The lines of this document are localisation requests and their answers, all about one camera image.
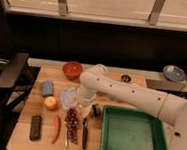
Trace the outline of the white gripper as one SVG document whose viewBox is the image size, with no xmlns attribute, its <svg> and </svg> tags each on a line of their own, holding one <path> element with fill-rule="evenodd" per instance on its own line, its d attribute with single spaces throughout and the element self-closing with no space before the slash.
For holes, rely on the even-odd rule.
<svg viewBox="0 0 187 150">
<path fill-rule="evenodd" d="M 82 117 L 85 118 L 89 115 L 92 103 L 96 99 L 96 92 L 93 89 L 81 86 L 77 89 L 77 97 L 79 110 Z"/>
</svg>

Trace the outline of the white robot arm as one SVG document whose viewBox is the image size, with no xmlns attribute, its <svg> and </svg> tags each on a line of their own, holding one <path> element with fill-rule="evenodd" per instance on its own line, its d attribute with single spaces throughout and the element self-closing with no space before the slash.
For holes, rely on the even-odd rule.
<svg viewBox="0 0 187 150">
<path fill-rule="evenodd" d="M 187 99 L 113 80 L 107 71 L 103 64 L 98 64 L 81 73 L 79 93 L 84 99 L 102 92 L 127 102 L 173 127 L 168 150 L 187 150 Z"/>
</svg>

